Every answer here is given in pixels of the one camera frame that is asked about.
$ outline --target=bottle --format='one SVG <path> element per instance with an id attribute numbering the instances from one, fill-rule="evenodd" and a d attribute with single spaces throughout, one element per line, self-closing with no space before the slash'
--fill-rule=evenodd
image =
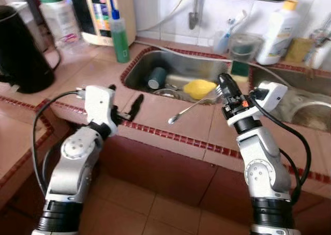
<path id="1" fill-rule="evenodd" d="M 295 11 L 296 6 L 296 0 L 287 0 L 282 9 L 271 14 L 264 45 L 256 57 L 259 64 L 275 64 L 285 55 L 300 21 L 300 15 Z"/>
<path id="2" fill-rule="evenodd" d="M 112 10 L 110 31 L 113 39 L 117 62 L 127 63 L 130 61 L 128 38 L 125 30 L 125 21 L 119 17 L 118 10 Z"/>
<path id="3" fill-rule="evenodd" d="M 54 37 L 55 45 L 65 48 L 79 41 L 80 29 L 72 4 L 66 0 L 40 0 L 40 2 L 40 10 Z"/>

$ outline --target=yellow bottle cap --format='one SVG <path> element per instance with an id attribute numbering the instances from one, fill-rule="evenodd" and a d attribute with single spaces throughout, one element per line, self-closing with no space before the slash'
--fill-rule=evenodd
<path id="1" fill-rule="evenodd" d="M 298 4 L 297 0 L 286 0 L 284 5 L 283 5 L 283 9 L 295 10 L 297 4 Z"/>

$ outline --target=kitchen sink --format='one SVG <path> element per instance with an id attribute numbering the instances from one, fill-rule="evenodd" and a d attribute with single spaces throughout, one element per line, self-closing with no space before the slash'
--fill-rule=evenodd
<path id="1" fill-rule="evenodd" d="M 125 78 L 125 85 L 131 89 L 154 93 L 156 90 L 149 88 L 147 83 L 155 67 L 162 67 L 168 73 L 165 85 L 161 88 L 170 89 L 170 92 L 161 91 L 161 95 L 196 102 L 182 92 L 183 86 L 194 79 L 217 83 L 217 76 L 227 72 L 229 64 L 210 59 L 183 57 L 165 51 L 151 51 L 144 54 L 129 72 Z M 281 83 L 262 69 L 251 69 L 252 86 L 258 86 L 262 81 Z M 331 78 L 316 75 L 315 78 L 308 79 L 301 72 L 272 68 L 271 70 L 292 86 L 272 114 L 288 123 L 331 131 Z"/>

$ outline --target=green dish soap bottle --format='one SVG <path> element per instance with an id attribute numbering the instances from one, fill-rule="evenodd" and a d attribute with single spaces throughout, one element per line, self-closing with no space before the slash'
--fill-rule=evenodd
<path id="1" fill-rule="evenodd" d="M 110 31 L 113 39 L 117 62 L 127 63 L 130 61 L 128 38 L 125 30 L 125 21 L 119 17 L 119 11 L 114 8 L 113 0 L 112 19 L 110 19 Z"/>

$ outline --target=white plastic bottle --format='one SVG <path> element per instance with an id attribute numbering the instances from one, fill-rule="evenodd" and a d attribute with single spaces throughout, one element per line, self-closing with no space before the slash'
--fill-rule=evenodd
<path id="1" fill-rule="evenodd" d="M 71 3 L 66 0 L 40 0 L 40 10 L 51 30 L 55 44 L 64 48 L 80 39 L 80 29 Z"/>
<path id="2" fill-rule="evenodd" d="M 300 15 L 295 11 L 296 5 L 296 0 L 287 0 L 282 9 L 271 14 L 264 45 L 256 57 L 259 64 L 275 64 L 286 53 L 300 21 Z"/>

